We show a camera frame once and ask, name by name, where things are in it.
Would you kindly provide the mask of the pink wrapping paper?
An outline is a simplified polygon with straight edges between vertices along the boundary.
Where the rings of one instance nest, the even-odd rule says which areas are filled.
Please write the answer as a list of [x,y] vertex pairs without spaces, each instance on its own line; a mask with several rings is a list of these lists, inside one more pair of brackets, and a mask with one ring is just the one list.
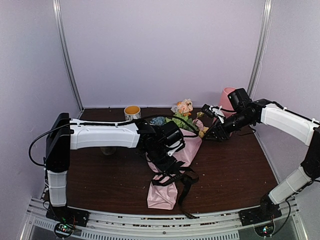
[[[189,167],[193,162],[201,144],[202,139],[194,132],[181,129],[184,135],[185,147],[173,154],[177,161],[182,162],[183,167]],[[172,210],[177,202],[178,189],[176,181],[185,173],[178,170],[177,173],[162,173],[152,162],[148,163],[150,169],[155,173],[147,194],[147,207],[149,209]]]

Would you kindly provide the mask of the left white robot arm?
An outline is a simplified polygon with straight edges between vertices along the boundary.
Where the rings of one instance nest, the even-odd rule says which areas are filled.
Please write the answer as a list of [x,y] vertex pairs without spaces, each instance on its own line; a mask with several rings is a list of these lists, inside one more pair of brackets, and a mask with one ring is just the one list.
[[123,122],[83,121],[61,113],[46,138],[44,164],[51,211],[61,222],[72,218],[71,209],[66,207],[70,151],[91,147],[139,149],[165,175],[176,176],[184,164],[173,156],[185,147],[183,133],[173,121],[162,126],[141,118]]

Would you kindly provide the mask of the black printed ribbon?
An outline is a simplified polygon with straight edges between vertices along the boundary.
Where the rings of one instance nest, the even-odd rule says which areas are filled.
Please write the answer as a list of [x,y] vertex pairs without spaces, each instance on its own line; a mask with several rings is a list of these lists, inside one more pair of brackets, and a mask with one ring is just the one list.
[[[151,162],[147,154],[145,155],[145,159],[147,162]],[[198,217],[189,213],[187,210],[184,208],[184,200],[188,196],[191,187],[196,184],[199,180],[199,175],[190,167],[183,167],[181,166],[178,170],[184,170],[183,175],[181,175],[178,180],[175,182],[177,190],[178,190],[178,195],[177,195],[177,201],[175,206],[177,205],[180,212],[186,216],[188,219],[197,219]]]

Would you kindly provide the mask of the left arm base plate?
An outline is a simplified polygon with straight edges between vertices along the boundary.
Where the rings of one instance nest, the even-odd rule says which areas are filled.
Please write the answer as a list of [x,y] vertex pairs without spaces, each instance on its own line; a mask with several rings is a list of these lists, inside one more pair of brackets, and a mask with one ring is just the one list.
[[86,227],[90,213],[86,210],[70,208],[68,206],[49,206],[46,217],[58,222]]

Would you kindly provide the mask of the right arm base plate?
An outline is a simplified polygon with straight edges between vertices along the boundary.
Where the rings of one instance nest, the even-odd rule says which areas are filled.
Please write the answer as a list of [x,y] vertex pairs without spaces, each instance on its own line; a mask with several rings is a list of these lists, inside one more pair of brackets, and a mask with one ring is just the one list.
[[265,213],[260,206],[241,210],[238,214],[243,227],[271,221],[272,218],[282,216],[282,212],[279,209],[276,209],[272,213]]

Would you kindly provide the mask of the fuzzy green orange flower stem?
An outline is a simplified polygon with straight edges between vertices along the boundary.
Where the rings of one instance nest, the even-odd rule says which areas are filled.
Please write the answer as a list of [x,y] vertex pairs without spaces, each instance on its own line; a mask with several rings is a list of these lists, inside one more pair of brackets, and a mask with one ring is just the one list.
[[193,111],[193,103],[191,99],[184,99],[183,101],[177,102],[170,109],[173,112],[173,115],[177,118],[172,118],[172,120],[177,124],[177,126],[181,129],[187,131],[197,131],[198,128],[193,123],[191,119],[192,111]]

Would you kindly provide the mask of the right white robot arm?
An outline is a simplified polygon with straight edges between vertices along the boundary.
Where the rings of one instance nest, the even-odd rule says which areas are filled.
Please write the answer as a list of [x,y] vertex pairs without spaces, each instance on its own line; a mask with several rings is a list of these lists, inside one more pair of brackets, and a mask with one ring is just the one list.
[[300,166],[261,198],[256,216],[266,221],[276,212],[280,203],[320,177],[320,124],[267,99],[232,100],[231,104],[235,113],[227,118],[220,117],[214,106],[205,104],[202,107],[205,114],[216,118],[204,138],[221,142],[245,126],[264,124],[295,137],[308,147]]

